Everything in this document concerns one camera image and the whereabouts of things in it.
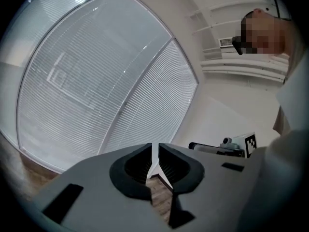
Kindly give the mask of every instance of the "window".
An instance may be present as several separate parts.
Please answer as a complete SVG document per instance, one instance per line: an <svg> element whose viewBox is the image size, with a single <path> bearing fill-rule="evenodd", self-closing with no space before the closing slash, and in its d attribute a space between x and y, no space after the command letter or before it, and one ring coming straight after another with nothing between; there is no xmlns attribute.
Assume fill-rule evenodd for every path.
<svg viewBox="0 0 309 232"><path fill-rule="evenodd" d="M16 148L17 96L27 64L45 34L78 5L75 0L26 0L1 40L0 99L5 102L0 103L0 130Z"/></svg>
<svg viewBox="0 0 309 232"><path fill-rule="evenodd" d="M177 42L137 0L77 2L37 47L18 99L19 147L57 172L170 142L197 87Z"/></svg>

